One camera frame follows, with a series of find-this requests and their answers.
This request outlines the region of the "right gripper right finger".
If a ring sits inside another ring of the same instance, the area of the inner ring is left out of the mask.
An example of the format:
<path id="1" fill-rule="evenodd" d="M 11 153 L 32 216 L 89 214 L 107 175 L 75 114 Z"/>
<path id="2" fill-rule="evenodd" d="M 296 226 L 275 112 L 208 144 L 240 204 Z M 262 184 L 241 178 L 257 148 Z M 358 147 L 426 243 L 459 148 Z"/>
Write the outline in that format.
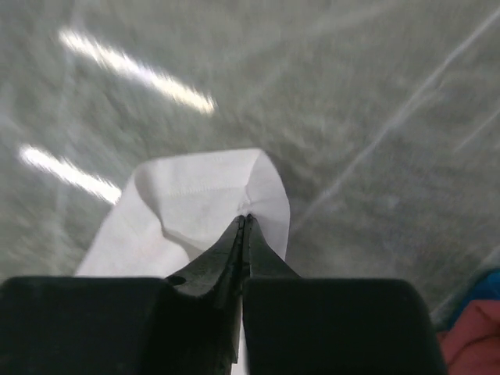
<path id="1" fill-rule="evenodd" d="M 427 307 L 396 279 L 304 278 L 245 220 L 243 325 L 250 374 L 444 374 Z"/>

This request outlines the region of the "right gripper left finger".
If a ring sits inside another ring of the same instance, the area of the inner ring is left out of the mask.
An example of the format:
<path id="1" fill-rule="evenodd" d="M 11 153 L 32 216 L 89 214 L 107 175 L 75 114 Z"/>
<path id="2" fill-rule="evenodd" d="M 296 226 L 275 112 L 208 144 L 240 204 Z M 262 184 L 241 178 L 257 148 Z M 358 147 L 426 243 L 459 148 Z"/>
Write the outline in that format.
<path id="1" fill-rule="evenodd" d="M 168 277 L 13 277 L 1 286 L 4 374 L 229 374 L 238 360 L 238 217 Z"/>

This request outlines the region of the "white printed t-shirt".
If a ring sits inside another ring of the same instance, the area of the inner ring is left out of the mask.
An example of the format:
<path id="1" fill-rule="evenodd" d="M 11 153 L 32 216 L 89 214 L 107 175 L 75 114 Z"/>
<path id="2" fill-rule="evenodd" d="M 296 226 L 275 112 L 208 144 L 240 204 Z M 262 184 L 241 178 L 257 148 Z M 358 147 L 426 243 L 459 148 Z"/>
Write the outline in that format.
<path id="1" fill-rule="evenodd" d="M 253 215 L 285 257 L 290 206 L 257 148 L 182 155 L 140 165 L 103 221 L 76 275 L 161 277 L 201 255 L 237 216 Z"/>

